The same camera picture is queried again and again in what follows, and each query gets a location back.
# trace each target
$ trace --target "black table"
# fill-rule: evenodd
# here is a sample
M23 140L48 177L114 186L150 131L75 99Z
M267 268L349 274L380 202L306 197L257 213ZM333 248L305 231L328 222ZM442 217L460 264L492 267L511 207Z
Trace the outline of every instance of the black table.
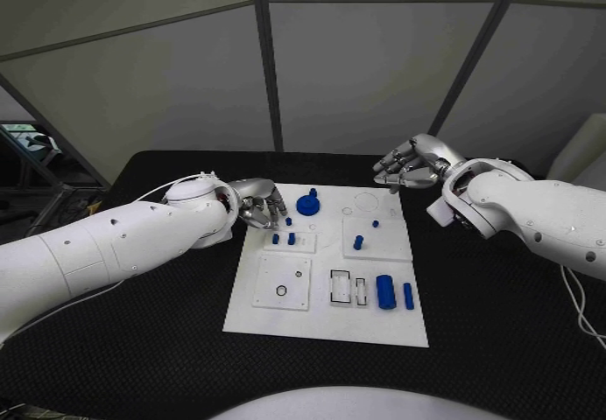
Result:
M377 158L147 151L133 157L104 208L201 170L224 180L375 186ZM279 391L365 385L518 419L606 418L606 352L576 326L557 265L509 233L483 241L459 226L442 228L426 213L439 196L439 188L400 195L429 349L221 332L240 221L231 241L186 252L7 342L0 396L107 419L204 418ZM606 326L606 287L584 283L590 316Z

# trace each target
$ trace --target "white board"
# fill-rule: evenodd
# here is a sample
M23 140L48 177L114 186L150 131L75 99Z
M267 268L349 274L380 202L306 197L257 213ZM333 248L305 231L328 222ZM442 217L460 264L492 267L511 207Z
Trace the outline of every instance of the white board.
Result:
M297 212L296 202L302 195L309 194L312 187L318 190L320 209L313 216L303 216ZM398 195L391 195L388 189L382 188L294 184L277 184L277 188L284 197L293 224L287 226L284 218L280 219L277 229L280 242L276 250L271 248L273 233L253 227L248 228L224 332L429 347L420 294L414 278L408 231L401 214ZM397 260L384 261L378 259L380 257L375 258L374 255L365 253L361 254L361 258L345 258L344 249L354 245L344 242L344 224L349 225L349 219L357 219L352 226L359 224L361 228L362 225L367 226L364 220L368 221L369 227L368 232L365 232L365 247L362 249L368 251L372 246L378 246L378 238L381 238L382 249L394 242L391 244L393 248L398 249L401 253ZM374 220L378 221L378 228L372 227ZM380 232L387 233L387 230L390 230L390 234L381 236ZM296 233L296 237L313 238L315 247L312 251L306 248L307 252L302 253L297 243L292 246L287 245L286 239L290 232ZM270 275L271 280L258 281L260 271L267 271L261 269L261 263L267 264L267 259L281 261L274 264L280 265L277 272L281 272L284 264L289 265L287 258L293 258L294 261L310 261L307 307L302 305L297 310L293 310L294 306L284 309L276 307L290 306L290 304L273 304L270 308L258 307L256 296L258 296L258 293L267 293L266 296L270 299L271 293L277 294L274 280L279 278L279 275ZM331 304L332 270L349 272L352 282L351 304ZM290 271L297 272L300 269L293 265L287 269L287 273ZM377 276L384 274L394 279L397 299L397 307L388 311L380 309L377 297ZM359 309L357 299L359 293L358 278L365 279L367 286L368 304L364 309ZM293 282L293 278L289 276L284 281ZM413 287L416 303L413 311L407 310L404 305L404 283L410 283ZM300 305L305 300L300 300L300 295L297 298Z

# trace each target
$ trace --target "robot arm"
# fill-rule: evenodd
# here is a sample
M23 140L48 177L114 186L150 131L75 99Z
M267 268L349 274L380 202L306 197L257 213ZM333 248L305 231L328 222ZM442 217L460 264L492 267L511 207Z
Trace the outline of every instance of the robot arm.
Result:
M498 159L466 161L426 134L414 136L374 169L375 181L395 187L445 183L427 209L442 226L458 221L486 239L509 230L537 255L606 280L606 192L537 181Z
M0 246L0 343L36 315L98 287L150 271L191 248L231 239L240 216L273 228L287 213L268 179L224 183L214 174L173 184L167 205L136 201Z

